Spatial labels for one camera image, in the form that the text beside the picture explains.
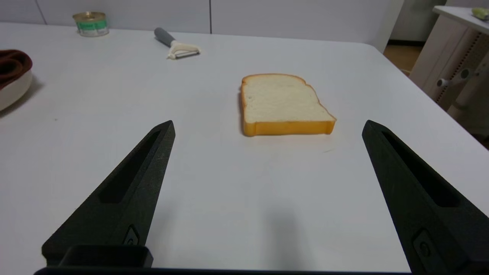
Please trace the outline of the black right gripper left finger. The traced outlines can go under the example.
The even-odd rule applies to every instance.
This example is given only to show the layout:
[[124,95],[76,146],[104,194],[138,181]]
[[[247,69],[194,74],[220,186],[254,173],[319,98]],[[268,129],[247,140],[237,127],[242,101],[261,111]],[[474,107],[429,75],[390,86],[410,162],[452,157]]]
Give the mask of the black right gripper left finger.
[[47,265],[75,245],[145,245],[175,137],[171,120],[150,130],[44,242]]

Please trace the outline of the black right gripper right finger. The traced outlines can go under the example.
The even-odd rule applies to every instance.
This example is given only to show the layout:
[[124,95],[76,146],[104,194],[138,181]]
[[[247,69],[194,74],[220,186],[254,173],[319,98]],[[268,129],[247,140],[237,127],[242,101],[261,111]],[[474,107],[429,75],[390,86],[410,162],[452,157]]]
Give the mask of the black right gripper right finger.
[[362,139],[413,274],[487,274],[489,219],[391,130]]

